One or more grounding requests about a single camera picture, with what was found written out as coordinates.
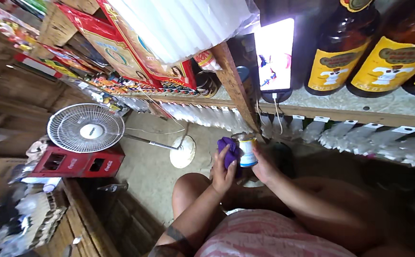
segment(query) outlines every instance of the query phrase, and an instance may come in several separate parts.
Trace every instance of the white fan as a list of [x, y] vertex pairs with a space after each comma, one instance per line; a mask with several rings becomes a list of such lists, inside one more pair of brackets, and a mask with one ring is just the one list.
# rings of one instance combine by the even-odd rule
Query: white fan
[[50, 117], [47, 133], [54, 144], [75, 153], [107, 149], [122, 137], [136, 139], [170, 149], [171, 162], [177, 168], [189, 165], [196, 150], [195, 142], [189, 136], [179, 137], [173, 146], [169, 146], [125, 134], [123, 119], [108, 108], [94, 103], [79, 103], [62, 108]]

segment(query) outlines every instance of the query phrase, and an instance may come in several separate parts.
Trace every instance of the knee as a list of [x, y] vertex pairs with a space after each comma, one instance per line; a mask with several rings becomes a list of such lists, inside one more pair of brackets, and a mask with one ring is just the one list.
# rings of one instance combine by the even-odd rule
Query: knee
[[209, 185], [209, 179], [200, 173], [187, 173], [177, 179], [174, 185], [173, 194], [178, 192], [188, 193], [190, 191], [198, 191], [204, 188], [204, 185]]

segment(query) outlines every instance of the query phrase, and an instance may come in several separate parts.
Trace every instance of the cable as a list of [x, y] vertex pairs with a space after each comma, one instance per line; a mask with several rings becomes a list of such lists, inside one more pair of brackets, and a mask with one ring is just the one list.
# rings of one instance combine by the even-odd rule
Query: cable
[[[144, 95], [146, 95], [147, 96], [147, 98], [148, 99], [150, 99], [152, 102], [154, 102], [156, 105], [158, 105], [158, 103], [157, 102], [155, 102], [152, 98], [150, 98], [150, 96], [148, 96], [143, 90], [142, 90], [142, 88], [140, 87], [140, 86], [137, 86], [137, 88], [144, 94]], [[126, 128], [126, 129], [131, 129], [131, 130], [139, 130], [139, 131], [142, 131], [142, 132], [146, 132], [146, 133], [151, 133], [151, 134], [161, 134], [161, 135], [168, 135], [168, 134], [174, 134], [174, 133], [178, 133], [178, 132], [181, 132], [181, 131], [184, 131], [185, 130], [185, 127], [184, 126], [182, 126], [179, 122], [177, 122], [175, 119], [174, 119], [174, 117], [171, 115], [171, 114], [169, 114], [165, 109], [163, 109], [163, 108], [161, 108], [166, 114], [168, 114], [170, 117], [171, 117], [171, 119], [173, 119], [174, 120], [174, 122], [175, 123], [177, 123], [179, 126], [181, 126], [181, 127], [183, 127], [183, 129], [181, 129], [181, 130], [179, 130], [179, 131], [175, 131], [175, 132], [168, 132], [168, 133], [161, 133], [161, 132], [149, 132], [149, 131], [145, 131], [145, 130], [142, 130], [142, 129], [131, 129], [131, 128]]]
[[278, 103], [276, 102], [277, 97], [278, 97], [278, 94], [277, 93], [273, 93], [274, 106], [276, 107], [276, 117], [279, 120], [279, 126], [281, 126], [281, 133], [280, 134], [282, 135], [283, 129], [282, 129], [281, 118], [279, 117], [279, 112], [278, 112]]

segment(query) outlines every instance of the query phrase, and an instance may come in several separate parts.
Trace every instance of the hand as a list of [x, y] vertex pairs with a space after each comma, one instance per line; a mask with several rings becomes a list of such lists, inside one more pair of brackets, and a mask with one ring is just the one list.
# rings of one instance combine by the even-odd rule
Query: hand
[[237, 160], [234, 160], [228, 170], [224, 167], [225, 155], [228, 152], [230, 145], [228, 144], [225, 148], [222, 149], [220, 154], [218, 150], [214, 154], [214, 166], [212, 167], [213, 181], [212, 187], [217, 191], [217, 193], [222, 196], [230, 188], [233, 183], [234, 173], [236, 172], [236, 165], [238, 164]]
[[268, 184], [281, 174], [275, 164], [272, 161], [269, 161], [267, 157], [265, 157], [257, 144], [254, 145], [252, 151], [258, 160], [258, 163], [252, 167], [252, 171], [255, 173], [255, 176], [260, 179], [261, 182]]

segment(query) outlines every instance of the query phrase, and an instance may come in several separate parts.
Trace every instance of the fan grille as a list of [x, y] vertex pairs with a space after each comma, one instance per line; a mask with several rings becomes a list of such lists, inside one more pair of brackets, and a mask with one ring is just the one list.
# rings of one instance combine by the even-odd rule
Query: fan grille
[[[95, 139], [81, 136], [87, 124], [102, 126], [104, 133]], [[122, 138], [123, 119], [99, 104], [80, 103], [65, 107], [52, 115], [47, 133], [53, 143], [75, 153], [92, 153], [113, 146]]]

